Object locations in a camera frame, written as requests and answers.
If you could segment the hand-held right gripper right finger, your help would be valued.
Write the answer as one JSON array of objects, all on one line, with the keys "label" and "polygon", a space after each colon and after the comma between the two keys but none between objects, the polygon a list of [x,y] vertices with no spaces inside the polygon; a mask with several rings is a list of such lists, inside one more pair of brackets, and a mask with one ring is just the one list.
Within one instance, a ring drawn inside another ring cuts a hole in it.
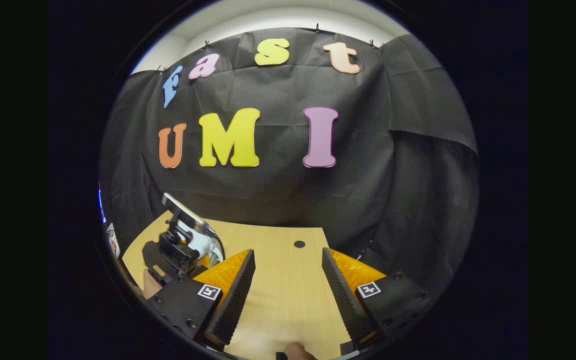
[{"label": "hand-held right gripper right finger", "polygon": [[354,346],[402,337],[421,319],[432,296],[401,271],[381,271],[331,248],[321,267]]}]

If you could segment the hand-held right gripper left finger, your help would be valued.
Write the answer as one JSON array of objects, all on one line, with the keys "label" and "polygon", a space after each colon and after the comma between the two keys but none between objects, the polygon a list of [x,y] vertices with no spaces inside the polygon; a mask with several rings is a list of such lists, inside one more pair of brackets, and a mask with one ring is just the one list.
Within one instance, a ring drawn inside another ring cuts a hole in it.
[{"label": "hand-held right gripper left finger", "polygon": [[198,275],[151,262],[148,273],[160,289],[147,303],[174,335],[221,353],[231,344],[255,271],[252,249]]}]

